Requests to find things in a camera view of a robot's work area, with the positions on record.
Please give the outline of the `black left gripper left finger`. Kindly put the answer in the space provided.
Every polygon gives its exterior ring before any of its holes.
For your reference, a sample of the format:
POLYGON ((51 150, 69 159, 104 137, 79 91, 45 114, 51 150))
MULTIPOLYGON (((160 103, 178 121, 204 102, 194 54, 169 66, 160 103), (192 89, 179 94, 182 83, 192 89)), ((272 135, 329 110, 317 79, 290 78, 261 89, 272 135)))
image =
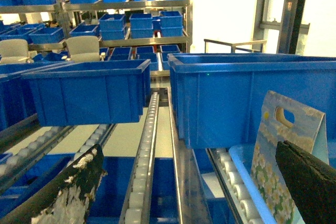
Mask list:
POLYGON ((106 171, 96 144, 73 161, 1 223, 86 223, 106 171))

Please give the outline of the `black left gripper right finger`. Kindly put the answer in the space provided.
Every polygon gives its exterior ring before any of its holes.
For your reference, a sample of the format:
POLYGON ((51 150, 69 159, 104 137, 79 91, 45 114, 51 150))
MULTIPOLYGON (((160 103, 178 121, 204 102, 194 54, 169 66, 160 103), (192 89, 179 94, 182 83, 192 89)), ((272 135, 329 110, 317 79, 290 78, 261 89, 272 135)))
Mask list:
POLYGON ((305 223, 335 223, 335 168, 289 141, 278 142, 277 166, 305 223))

